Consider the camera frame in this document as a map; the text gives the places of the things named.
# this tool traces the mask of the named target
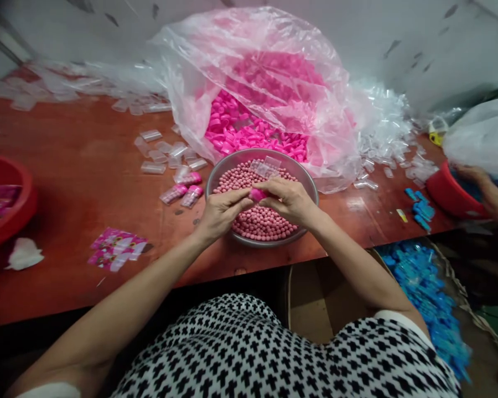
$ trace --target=metal bowl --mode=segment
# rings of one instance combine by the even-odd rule
[[[317,193],[317,188],[315,187],[314,180],[308,174],[306,169],[301,166],[300,163],[280,152],[276,152],[271,149],[260,148],[244,149],[238,152],[234,152],[233,154],[219,161],[219,163],[212,169],[209,180],[206,183],[205,197],[212,195],[213,190],[216,189],[220,184],[220,177],[227,170],[236,167],[240,163],[251,161],[253,159],[265,159],[266,156],[280,160],[281,167],[284,167],[286,170],[288,170],[288,173],[297,178],[297,180],[301,184],[303,184],[304,189],[306,189],[306,192],[308,193],[310,198],[312,198],[314,203],[316,205],[319,205],[319,194]],[[234,239],[247,246],[255,248],[273,248],[295,242],[301,236],[306,234],[306,229],[298,228],[289,237],[285,239],[274,240],[272,242],[261,242],[259,240],[244,238],[243,236],[238,235],[232,230],[230,231],[230,234],[234,237]]]

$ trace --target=white plastic bag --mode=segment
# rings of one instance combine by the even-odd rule
[[[211,103],[223,88],[275,128],[310,137],[303,166],[321,192],[346,189],[355,180],[360,157],[347,108],[349,74],[319,29],[273,7],[229,8],[166,25],[150,43],[159,46],[156,67],[175,122],[201,156],[213,163],[222,157],[204,135]],[[321,79],[299,76],[295,66],[274,68],[281,56],[306,61],[298,69],[309,64]]]
[[[449,161],[479,166],[498,180],[498,99],[459,119],[444,137],[443,149]]]

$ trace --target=person's arm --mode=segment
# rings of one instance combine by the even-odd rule
[[[271,179],[255,184],[281,201],[267,197],[260,202],[288,221],[310,231],[325,249],[352,288],[377,310],[391,310],[413,321],[429,337],[421,314],[408,300],[398,283],[365,250],[350,238],[328,214],[310,199],[302,184]]]
[[[116,355],[137,335],[195,259],[253,205],[249,189],[211,195],[193,234],[107,296],[70,327],[6,396],[63,381],[95,396]]]
[[[473,181],[483,196],[483,206],[487,213],[498,222],[498,187],[491,180],[485,170],[480,167],[458,166],[458,174]]]

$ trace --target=brown table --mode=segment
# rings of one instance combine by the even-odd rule
[[[0,155],[23,163],[39,192],[38,211],[19,236],[34,239],[45,259],[23,271],[2,271],[13,240],[0,246],[0,325],[92,306],[153,260],[189,235],[199,222],[205,201],[193,209],[167,207],[159,195],[173,185],[173,170],[163,176],[140,171],[144,157],[133,145],[139,132],[158,129],[167,142],[180,140],[172,131],[170,112],[140,117],[111,109],[112,98],[89,96],[70,104],[38,103],[18,112],[0,99]],[[426,158],[440,164],[442,151],[422,139]],[[204,179],[212,166],[201,171]],[[380,188],[353,186],[321,195],[320,206],[364,248],[425,235],[411,220],[406,187],[415,188],[404,170],[385,177],[372,174]],[[408,215],[404,223],[396,212]],[[432,233],[455,227],[438,208]],[[153,248],[118,273],[87,264],[89,248],[106,228],[147,237]],[[326,256],[311,234],[286,247],[251,249],[222,238],[193,264],[177,286],[250,273]]]

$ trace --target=red plastic basin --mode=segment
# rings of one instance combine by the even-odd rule
[[[447,161],[426,181],[426,189],[440,207],[456,217],[490,218],[483,205],[461,188],[450,172]]]
[[[7,184],[21,185],[22,190],[13,207],[0,219],[0,244],[23,228],[37,207],[37,192],[28,169],[0,156],[0,185]]]

